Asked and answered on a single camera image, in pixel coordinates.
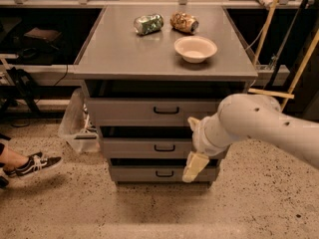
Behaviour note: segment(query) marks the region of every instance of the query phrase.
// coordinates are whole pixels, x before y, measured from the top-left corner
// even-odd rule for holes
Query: gray countertop
[[[196,36],[212,40],[217,53],[204,63],[191,64],[176,53],[173,43],[186,36],[174,30],[169,19],[183,11],[199,22]],[[159,32],[138,36],[137,17],[159,13]],[[257,73],[221,6],[211,5],[109,5],[79,65],[78,79],[139,79],[193,81],[251,81]]]

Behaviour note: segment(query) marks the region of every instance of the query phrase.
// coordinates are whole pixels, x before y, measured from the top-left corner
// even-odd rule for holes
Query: speckled floor
[[[73,152],[56,121],[0,126],[23,154],[64,157],[0,189],[1,238],[319,238],[319,171],[267,143],[234,144],[210,188],[115,186],[101,154]]]

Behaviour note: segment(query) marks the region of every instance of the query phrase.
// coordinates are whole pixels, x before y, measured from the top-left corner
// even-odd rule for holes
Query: drawer handle
[[[153,111],[154,113],[158,114],[158,115],[176,115],[179,113],[179,107],[176,107],[176,110],[175,111],[172,111],[172,112],[159,112],[157,110],[157,107],[154,107],[153,108]]]
[[[157,177],[161,177],[161,178],[169,178],[169,177],[173,177],[173,171],[170,174],[159,174],[159,172],[156,171],[156,175]]]
[[[154,145],[154,150],[158,152],[172,152],[175,151],[175,145],[172,148],[158,148],[157,145]]]

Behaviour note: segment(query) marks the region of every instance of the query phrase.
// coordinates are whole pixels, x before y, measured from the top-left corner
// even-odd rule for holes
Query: cabinet
[[[213,58],[185,62],[173,49],[183,34],[169,24],[157,33],[136,35],[136,16],[158,12],[168,22],[176,10],[201,19],[197,34],[219,49]],[[246,92],[257,77],[223,9],[204,5],[108,6],[75,75],[82,79],[116,183],[182,182],[192,149],[188,117],[213,115],[222,99]],[[196,181],[214,181],[224,157],[225,152],[212,158]]]

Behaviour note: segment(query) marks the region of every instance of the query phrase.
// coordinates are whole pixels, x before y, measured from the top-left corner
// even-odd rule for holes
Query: can
[[[134,20],[136,32],[141,36],[159,31],[162,26],[163,17],[159,13],[141,16]]]
[[[194,16],[184,12],[174,12],[170,17],[170,24],[175,29],[187,34],[194,34],[199,26],[199,22]]]

